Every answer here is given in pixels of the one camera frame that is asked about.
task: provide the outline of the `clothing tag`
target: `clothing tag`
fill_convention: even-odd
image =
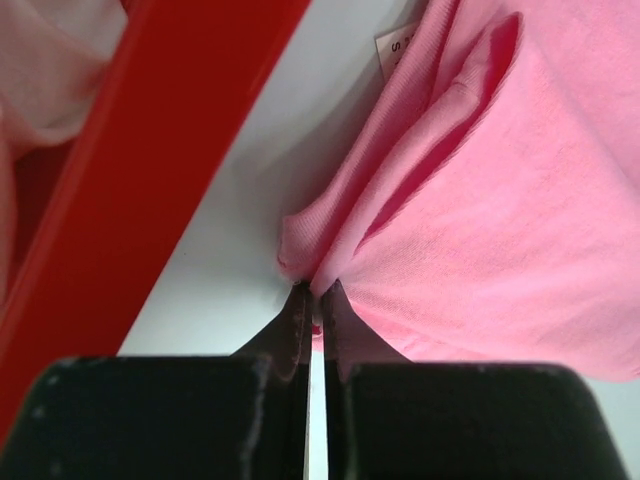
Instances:
[[[391,78],[391,74],[409,46],[409,42],[411,42],[419,23],[410,23],[376,38],[376,48],[378,49],[378,58],[382,67],[384,83],[387,83]]]

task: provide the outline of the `red bar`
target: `red bar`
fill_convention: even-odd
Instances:
[[[307,3],[135,3],[0,324],[0,445],[47,364],[117,352]]]

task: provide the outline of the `garment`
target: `garment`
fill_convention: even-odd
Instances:
[[[0,305],[15,230],[13,162],[77,135],[125,25],[118,0],[0,1]]]
[[[420,361],[640,375],[640,4],[432,0],[278,256]]]

